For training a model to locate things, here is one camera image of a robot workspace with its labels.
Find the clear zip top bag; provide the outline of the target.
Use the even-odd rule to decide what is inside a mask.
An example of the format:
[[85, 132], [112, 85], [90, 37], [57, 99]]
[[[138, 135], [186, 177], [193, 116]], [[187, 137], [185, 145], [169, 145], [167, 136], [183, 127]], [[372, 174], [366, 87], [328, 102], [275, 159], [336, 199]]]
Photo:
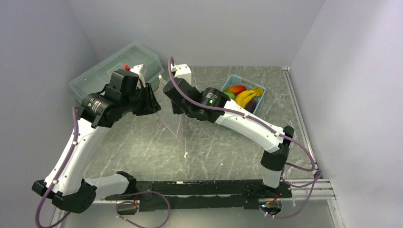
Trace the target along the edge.
[[164, 126], [174, 135], [174, 138], [180, 139], [183, 135], [182, 115], [173, 113], [172, 102], [163, 92], [164, 86], [167, 84], [167, 81], [163, 79], [161, 74], [158, 76], [158, 80], [159, 86], [156, 90], [156, 99], [161, 106], [161, 110], [157, 112], [157, 115]]

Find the light blue plastic basket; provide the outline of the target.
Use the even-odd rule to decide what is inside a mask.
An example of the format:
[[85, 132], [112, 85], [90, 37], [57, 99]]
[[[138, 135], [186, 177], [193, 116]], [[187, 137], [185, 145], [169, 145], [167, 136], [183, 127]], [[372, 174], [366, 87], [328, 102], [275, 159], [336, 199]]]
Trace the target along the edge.
[[246, 90], [252, 90], [255, 88], [261, 88], [262, 91], [262, 95], [257, 96], [256, 98], [252, 99], [252, 103], [254, 104], [254, 108], [249, 108], [249, 106], [247, 106], [247, 110], [253, 114], [256, 113], [256, 110], [258, 110], [259, 105], [261, 103], [261, 101], [263, 100], [263, 96], [266, 93], [266, 88], [263, 87], [262, 85], [256, 84], [254, 82], [251, 82], [243, 77], [240, 77], [238, 75], [230, 75], [229, 78], [227, 79], [227, 81], [224, 83], [224, 85], [221, 88], [222, 92], [225, 92], [229, 87], [231, 86], [245, 86]]

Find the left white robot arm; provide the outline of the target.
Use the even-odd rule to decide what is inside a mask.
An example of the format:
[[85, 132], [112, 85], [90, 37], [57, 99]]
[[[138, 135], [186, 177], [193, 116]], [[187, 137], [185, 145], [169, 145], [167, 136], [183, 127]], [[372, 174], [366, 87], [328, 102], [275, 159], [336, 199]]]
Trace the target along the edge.
[[84, 173], [115, 122], [127, 113], [141, 116], [160, 109], [149, 83], [107, 84], [102, 91], [87, 95], [80, 107], [73, 108], [73, 132], [54, 169], [45, 179], [35, 181], [32, 190], [60, 210], [76, 214], [100, 198], [133, 198], [137, 183], [132, 175], [118, 171], [107, 177], [85, 179]]

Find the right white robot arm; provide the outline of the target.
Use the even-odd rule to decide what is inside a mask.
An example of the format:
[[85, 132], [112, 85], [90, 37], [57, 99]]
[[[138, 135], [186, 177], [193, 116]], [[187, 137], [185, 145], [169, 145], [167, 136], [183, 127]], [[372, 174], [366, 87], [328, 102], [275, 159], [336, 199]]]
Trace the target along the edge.
[[264, 153], [262, 192], [274, 197], [280, 191], [280, 176], [288, 159], [294, 129], [271, 125], [240, 107], [220, 90], [212, 87], [200, 92], [183, 78], [175, 78], [163, 87], [171, 100], [174, 114], [227, 127], [258, 143]]

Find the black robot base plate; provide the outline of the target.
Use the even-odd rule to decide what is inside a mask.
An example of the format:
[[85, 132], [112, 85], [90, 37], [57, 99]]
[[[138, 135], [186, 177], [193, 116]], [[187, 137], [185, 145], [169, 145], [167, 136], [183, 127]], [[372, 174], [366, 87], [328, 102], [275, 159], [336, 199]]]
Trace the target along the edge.
[[266, 201], [292, 197], [290, 187], [281, 182], [275, 189], [262, 180], [191, 180], [191, 181], [138, 181], [135, 193], [111, 195], [107, 201], [138, 200], [139, 210], [149, 212], [166, 209], [257, 209]]

